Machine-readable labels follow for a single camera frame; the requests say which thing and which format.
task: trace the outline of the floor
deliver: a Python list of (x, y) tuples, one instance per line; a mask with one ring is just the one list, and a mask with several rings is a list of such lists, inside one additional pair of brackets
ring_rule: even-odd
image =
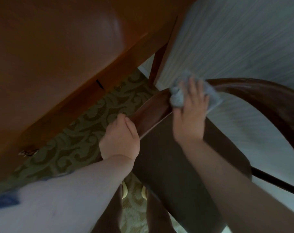
[[(58, 173), (91, 164), (99, 153), (98, 142), (106, 126), (118, 113), (130, 116), (157, 90), (147, 86), (147, 79), (135, 70), (121, 84), (50, 140), (10, 177), (0, 183), (0, 192)], [(142, 184), (132, 173), (126, 177), (128, 196), (123, 200), (122, 233), (148, 232), (146, 201), (141, 197)], [(184, 229), (172, 219), (177, 233)]]

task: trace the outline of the wall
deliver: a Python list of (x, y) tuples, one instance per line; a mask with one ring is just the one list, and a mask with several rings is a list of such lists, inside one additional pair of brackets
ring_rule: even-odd
[[(149, 75), (152, 59), (139, 69)], [(205, 79), (248, 77), (294, 89), (294, 0), (198, 0), (189, 10), (161, 77), (170, 86), (184, 69)], [(260, 112), (222, 93), (211, 121), (251, 165), (294, 185), (294, 150)], [(294, 210), (294, 195), (254, 178)]]

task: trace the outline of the drawer handle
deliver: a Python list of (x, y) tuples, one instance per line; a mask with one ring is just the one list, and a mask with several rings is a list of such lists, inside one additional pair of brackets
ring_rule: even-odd
[(23, 157), (32, 157), (38, 152), (38, 150), (39, 149), (32, 150), (31, 152), (28, 152), (26, 150), (22, 150), (18, 155), (23, 155)]

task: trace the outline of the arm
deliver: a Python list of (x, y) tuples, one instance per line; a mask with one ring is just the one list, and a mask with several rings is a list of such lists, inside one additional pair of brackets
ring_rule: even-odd
[(118, 115), (100, 141), (103, 161), (18, 190), (19, 204), (0, 209), (0, 232), (88, 232), (139, 153), (134, 124)]
[(190, 80), (183, 111), (174, 109), (173, 133), (234, 232), (294, 232), (294, 213), (252, 183), (203, 141), (208, 97)]

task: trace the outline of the chair seat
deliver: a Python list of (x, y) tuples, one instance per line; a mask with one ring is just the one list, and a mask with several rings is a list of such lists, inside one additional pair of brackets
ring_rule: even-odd
[[(248, 159), (208, 119), (204, 140), (251, 178)], [(172, 114), (141, 139), (141, 152), (133, 172), (188, 233), (218, 233), (224, 229), (226, 224), (211, 196), (174, 141)]]

